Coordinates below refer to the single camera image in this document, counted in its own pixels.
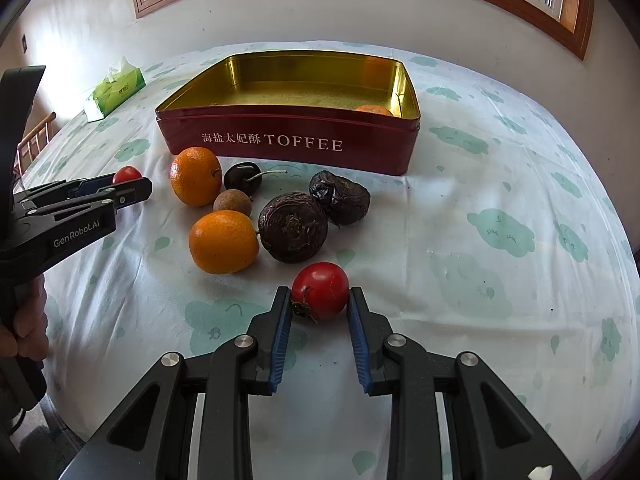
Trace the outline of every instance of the wooden chair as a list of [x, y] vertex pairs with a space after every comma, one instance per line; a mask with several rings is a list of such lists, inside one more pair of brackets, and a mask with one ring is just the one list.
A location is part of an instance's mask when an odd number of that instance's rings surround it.
[[[52, 123], [56, 118], [56, 113], [52, 112], [48, 116], [46, 116], [43, 120], [41, 120], [37, 126], [31, 130], [28, 134], [26, 134], [20, 144], [18, 144], [18, 149], [16, 153], [16, 166], [15, 170], [20, 176], [24, 174], [24, 171], [33, 164], [36, 156], [42, 151], [42, 149], [49, 143], [51, 137], [53, 137], [53, 127]], [[28, 164], [25, 166], [23, 157], [29, 155]]]

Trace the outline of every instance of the human hand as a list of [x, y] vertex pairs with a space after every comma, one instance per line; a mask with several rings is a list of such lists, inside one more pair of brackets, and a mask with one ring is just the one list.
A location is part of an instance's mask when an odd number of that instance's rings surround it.
[[49, 352], [49, 339], [45, 334], [47, 315], [44, 306], [47, 303], [47, 292], [44, 290], [44, 276], [31, 280], [27, 298], [18, 306], [14, 316], [14, 330], [0, 325], [0, 356], [14, 357], [20, 355], [34, 361], [41, 361]]

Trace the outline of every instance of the tissue box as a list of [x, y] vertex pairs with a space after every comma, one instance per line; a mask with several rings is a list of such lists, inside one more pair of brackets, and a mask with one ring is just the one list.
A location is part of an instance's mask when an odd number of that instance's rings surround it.
[[139, 68], [122, 59], [84, 100], [87, 121], [99, 121], [146, 85]]

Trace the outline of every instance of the bedsheet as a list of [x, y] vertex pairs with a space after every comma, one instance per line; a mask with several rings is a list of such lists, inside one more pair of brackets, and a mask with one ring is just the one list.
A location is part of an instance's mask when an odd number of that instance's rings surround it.
[[[281, 264], [260, 248], [248, 269], [208, 275], [187, 238], [209, 208], [173, 194], [173, 157], [154, 109], [225, 56], [292, 48], [405, 63], [422, 113], [409, 171], [334, 170], [370, 190], [362, 222], [330, 226], [304, 264]], [[164, 352], [215, 350], [270, 307], [277, 286], [324, 260], [341, 265], [396, 332], [431, 352], [482, 356], [583, 477], [620, 449], [640, 416], [638, 272], [598, 177], [541, 105], [432, 57], [329, 41], [213, 47], [146, 67], [144, 76], [146, 88], [104, 120], [80, 114], [62, 128], [24, 177], [36, 186], [131, 164], [154, 183], [147, 202], [118, 213], [116, 232], [46, 273], [49, 391], [83, 438]], [[239, 161], [221, 160], [223, 169]], [[254, 222], [268, 200], [306, 190], [322, 169], [257, 162], [289, 173], [264, 178]], [[386, 478], [390, 401], [362, 393], [344, 318], [295, 320], [278, 393], [252, 398], [250, 420], [257, 477]]]

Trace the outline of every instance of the cherry stem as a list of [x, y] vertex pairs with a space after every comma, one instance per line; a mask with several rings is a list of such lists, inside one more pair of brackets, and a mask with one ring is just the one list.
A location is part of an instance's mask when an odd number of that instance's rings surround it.
[[251, 182], [252, 180], [255, 180], [256, 178], [258, 178], [259, 176], [268, 175], [268, 174], [271, 174], [271, 173], [287, 173], [287, 170], [263, 171], [262, 173], [258, 173], [257, 175], [254, 175], [252, 177], [244, 179], [244, 181], [245, 182]]

